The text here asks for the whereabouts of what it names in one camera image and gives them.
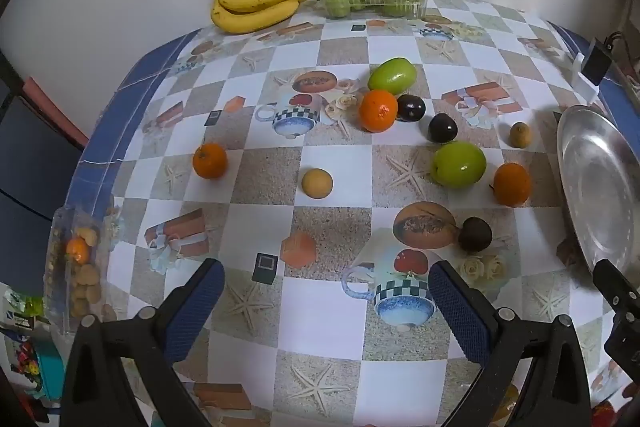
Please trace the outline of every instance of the orange cube print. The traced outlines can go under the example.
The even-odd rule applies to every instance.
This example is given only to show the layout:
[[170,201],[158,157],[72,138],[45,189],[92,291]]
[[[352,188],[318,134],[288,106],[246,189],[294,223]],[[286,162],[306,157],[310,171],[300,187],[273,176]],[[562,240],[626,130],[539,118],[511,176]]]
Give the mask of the orange cube print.
[[306,232],[294,232],[280,245],[280,260],[292,268],[302,268],[316,262],[316,240]]

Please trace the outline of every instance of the table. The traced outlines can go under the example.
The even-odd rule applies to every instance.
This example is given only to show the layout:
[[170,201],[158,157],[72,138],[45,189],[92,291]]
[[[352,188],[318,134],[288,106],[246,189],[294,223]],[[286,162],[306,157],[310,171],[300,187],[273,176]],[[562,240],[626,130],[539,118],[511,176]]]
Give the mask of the table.
[[[584,102],[567,82],[569,49],[537,16],[477,0],[430,0],[426,19],[333,21],[302,7],[254,35],[225,35],[213,26],[192,32],[135,65],[82,155],[68,202],[98,219],[116,208],[103,294],[118,318],[158,306],[197,269],[203,256],[170,262],[159,273],[167,265],[162,256],[172,261],[172,253],[164,243],[149,245],[163,233],[158,224],[202,210],[190,222],[203,219],[203,234],[191,244],[206,241],[206,255],[222,261],[226,289],[175,370],[186,380],[242,383],[273,427],[435,425],[465,393],[478,366],[466,361],[439,312],[399,333],[371,303],[341,288],[341,272],[371,234],[420,200],[447,207],[458,223],[482,217],[494,230],[494,243],[480,257],[447,247],[429,253],[431,260],[432,254],[451,260],[496,307],[525,319],[571,315],[590,383],[605,367],[592,391],[616,376],[602,348],[613,312],[591,285],[562,220],[554,112]],[[302,73],[353,80],[347,85],[357,93],[393,57],[416,66],[409,92],[425,100],[428,116],[446,112],[458,124],[458,139],[482,148],[488,168],[470,189],[454,192],[430,181],[437,147],[424,137],[428,116],[369,134],[352,113],[344,126],[323,115],[294,139],[255,118]],[[495,116],[482,98],[485,87],[469,93],[489,82],[490,102],[521,109]],[[533,131],[524,150],[507,140],[517,121]],[[191,169],[203,140],[227,149],[228,169],[219,180],[202,180]],[[492,198],[488,183],[503,162],[521,163],[533,177],[534,192],[522,207]],[[309,167],[334,178],[325,200],[299,188]],[[278,256],[282,241],[299,230],[317,242],[317,262],[302,269],[280,262],[273,284],[252,282],[257,253]],[[488,284],[479,270],[489,272],[495,259],[502,267]],[[365,283],[351,286],[362,290]],[[136,394],[148,399],[128,369]],[[523,364],[514,383],[521,385],[525,373]]]

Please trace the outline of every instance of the small round fruit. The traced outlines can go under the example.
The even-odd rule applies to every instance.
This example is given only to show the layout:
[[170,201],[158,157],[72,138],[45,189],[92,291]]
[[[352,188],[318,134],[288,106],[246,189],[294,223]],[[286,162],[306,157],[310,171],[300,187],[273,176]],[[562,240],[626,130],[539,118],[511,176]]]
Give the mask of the small round fruit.
[[531,176],[522,165],[504,163],[494,175],[494,196],[500,204],[520,206],[531,195]]
[[89,261],[89,245],[82,237],[74,237],[66,244],[66,254],[76,263],[84,264]]
[[468,253],[476,253],[489,247],[494,234],[491,227],[479,217],[468,217],[462,223],[460,234],[458,235],[458,244],[460,248]]
[[518,149],[527,148],[531,143],[531,128],[524,122],[514,123],[509,131],[509,142]]
[[220,178],[226,171],[226,151],[217,143],[204,143],[196,149],[192,163],[201,178]]
[[321,200],[334,188],[334,180],[327,171],[311,169],[302,176],[302,190],[310,198]]
[[436,143],[447,143],[458,135],[458,126],[448,114],[438,113],[429,122],[429,140]]
[[363,97],[358,114],[360,123],[367,131],[386,131],[398,115],[398,100],[388,91],[374,89]]
[[414,94],[398,96],[398,120],[403,122],[417,122],[427,110],[424,100]]

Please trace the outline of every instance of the checkered tablecloth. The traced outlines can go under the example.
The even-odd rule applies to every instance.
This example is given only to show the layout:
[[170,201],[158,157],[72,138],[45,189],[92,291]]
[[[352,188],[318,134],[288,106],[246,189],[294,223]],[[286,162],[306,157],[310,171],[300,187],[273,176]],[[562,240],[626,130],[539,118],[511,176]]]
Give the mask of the checkered tablecloth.
[[[446,206],[458,223],[479,216],[491,224],[500,239],[492,248],[510,267],[508,281],[492,296],[496,307],[539,321],[571,315],[590,382],[609,360],[602,344],[612,311],[575,263],[562,220],[553,112],[583,102],[567,82],[571,60],[564,43],[539,17],[507,7],[473,0],[430,0],[430,7],[430,14],[476,31],[449,42],[443,54],[439,41],[402,22],[331,21],[311,8],[256,35],[204,28],[170,65],[120,165],[113,184],[120,241],[104,282],[107,302],[119,318],[132,317],[186,282],[201,260],[182,259],[165,275],[152,271],[144,233],[202,208],[209,254],[225,267],[226,289],[175,369],[184,379],[242,383],[272,427],[433,426],[465,393],[478,366],[466,361],[439,312],[398,333],[372,303],[340,287],[340,272],[371,232],[391,227],[400,208],[423,199]],[[289,39],[258,40],[304,22],[315,26]],[[365,29],[352,30],[358,24]],[[200,44],[206,53],[192,55]],[[397,121],[370,134],[351,119],[349,138],[338,124],[318,124],[286,139],[254,118],[257,106],[276,102],[277,89],[301,73],[324,70],[366,86],[372,69],[393,57],[415,65],[417,82],[409,92],[423,97],[427,114],[449,113],[458,139],[482,148],[488,168],[468,190],[450,192],[424,174],[437,147],[419,123]],[[470,126],[442,100],[446,92],[491,81],[523,110],[501,115],[490,128]],[[224,111],[235,97],[244,99],[242,107]],[[180,102],[182,119],[153,131],[149,123]],[[216,110],[223,111],[215,125],[205,126]],[[507,141],[517,121],[533,131],[525,150]],[[219,180],[200,179],[191,168],[203,140],[227,150],[228,169]],[[416,184],[387,188],[401,174],[387,157],[413,169]],[[521,163],[534,179],[532,197],[520,208],[496,204],[488,187],[503,162]],[[300,172],[309,167],[332,174],[334,189],[324,200],[300,190]],[[296,230],[317,241],[317,262],[302,269],[279,263],[273,285],[252,282],[256,254],[278,255],[281,241]],[[525,371],[516,374],[518,385]]]

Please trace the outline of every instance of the red object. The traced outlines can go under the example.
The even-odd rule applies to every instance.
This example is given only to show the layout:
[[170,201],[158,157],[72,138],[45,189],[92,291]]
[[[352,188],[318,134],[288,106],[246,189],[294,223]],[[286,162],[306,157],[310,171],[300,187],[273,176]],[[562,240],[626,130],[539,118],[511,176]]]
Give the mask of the red object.
[[421,251],[406,248],[396,255],[394,269],[402,273],[424,275],[429,270],[429,260]]

